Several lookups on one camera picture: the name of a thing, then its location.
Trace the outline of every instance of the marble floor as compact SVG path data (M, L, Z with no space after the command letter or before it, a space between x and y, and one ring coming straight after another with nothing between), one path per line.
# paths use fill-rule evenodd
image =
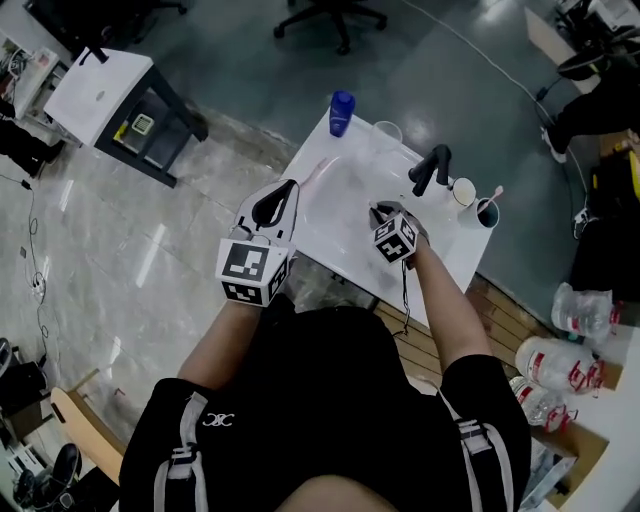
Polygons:
M68 389L98 368L82 392L125 442L154 384L176 374L224 302L214 265L234 212L277 180L296 151L224 116L207 117L210 137L193 140L176 161L173 190L86 147L65 149L33 184L33 246L47 281L39 310L49 330L46 371L52 385ZM0 173L24 178L5 157ZM0 180L0 336L38 360L45 345L41 295L28 282L30 205L28 191ZM372 299L304 257L288 284L298 309ZM39 437L50 446L64 440Z

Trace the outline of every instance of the white desk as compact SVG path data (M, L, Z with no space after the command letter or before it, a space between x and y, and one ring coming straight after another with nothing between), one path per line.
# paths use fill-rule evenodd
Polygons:
M60 82L44 110L69 133L94 146L118 107L153 66L149 57L103 50L101 64L85 50Z
M333 137L329 133L329 113L327 111L298 150L298 153L282 175L282 179L293 179L298 183L303 183L313 172L318 162L324 158L330 161L337 156L353 154L358 148L365 147L371 128L372 126L369 123L353 116L347 133L342 138ZM389 172L402 176L407 175L409 168L412 166L410 162L415 164L422 160L420 155L406 146L396 150L396 156L396 158L386 160L385 164L389 168ZM407 191L410 193L413 184L408 177L406 180ZM381 279L380 266L369 265L368 262L363 261L360 254L333 250L331 246L323 243L322 240L318 240L313 229L306 225L310 198L313 196L310 193L311 190L311 188L308 188L302 191L298 201L298 217L292 238L296 248L301 253L348 279L373 296L391 304L396 309L404 310L400 265L389 268L386 263L384 265L381 264L389 272L388 279ZM471 283L471 279L489 243L491 233L492 230L489 229L470 229L463 226L459 226L455 232L455 239L447 251L443 263L463 292L466 291L469 283ZM378 259L382 262L379 255L374 261ZM410 272L407 275L407 291L411 317L428 326L420 284L415 272Z
M58 54L48 48L40 48L33 56L15 83L13 106L16 119L22 119L31 103L40 92L45 80L60 62Z

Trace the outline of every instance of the red and white label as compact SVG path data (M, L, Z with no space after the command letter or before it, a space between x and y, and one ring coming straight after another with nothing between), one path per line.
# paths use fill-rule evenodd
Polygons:
M527 365L527 373L529 374L529 378L533 382L540 383L538 381L538 374L540 373L540 365L542 364L542 360L544 359L544 353L534 351L529 358L529 364Z
M580 361L576 361L576 364L569 372L569 384L576 391L580 391L586 384L587 376L580 371Z
M552 432L560 427L560 430L564 432L567 427L567 423L571 418L569 414L567 414L567 406L563 405L562 407L556 407L553 411L549 413L547 416L547 421L545 422L544 429L547 432Z
M533 388L531 386L525 386L524 388L519 389L518 393L516 394L518 403L522 405L532 391Z

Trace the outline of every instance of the fiducial marker cube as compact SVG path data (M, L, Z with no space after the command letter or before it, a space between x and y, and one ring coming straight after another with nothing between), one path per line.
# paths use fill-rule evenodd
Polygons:
M376 250L389 264L416 252L418 231L401 213L376 228L371 236Z
M227 299L267 307L289 274L289 249L223 238L216 279Z

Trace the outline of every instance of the white table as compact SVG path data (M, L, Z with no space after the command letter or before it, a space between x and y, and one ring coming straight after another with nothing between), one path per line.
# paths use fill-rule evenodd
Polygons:
M101 64L85 50L51 98L45 112L87 146L94 146L105 127L141 78L153 67L144 55L103 50Z
M282 179L293 179L298 183L302 183L310 176L322 159L326 158L329 161L336 156L353 154L358 148L366 146L371 128L369 123L354 116L347 133L342 138L333 137L329 133L329 113L327 111L285 170ZM412 166L410 162L415 165L415 163L422 160L420 155L406 146L402 146L397 152L398 158L393 159L392 162L387 162L387 164L395 165L397 168L392 169L392 172L397 172L403 176L407 174L408 169ZM464 175L464 170L462 169L454 169L453 172L456 172L456 176ZM412 187L413 183L407 177L407 189L410 191ZM394 282L391 283L388 279L385 282L385 280L379 278L379 275L375 274L376 270L372 272L366 268L361 258L345 252L331 251L326 244L318 243L314 233L310 229L305 229L309 196L310 194L304 191L300 195L298 220L292 238L296 248L375 297L391 304L400 311L404 311L400 265L395 265L393 268ZM443 263L463 292L466 291L471 283L471 279L489 243L491 232L492 230L488 229L471 229L463 226L459 226L457 229L455 239ZM428 326L420 285L415 272L409 272L407 275L407 289L411 317Z

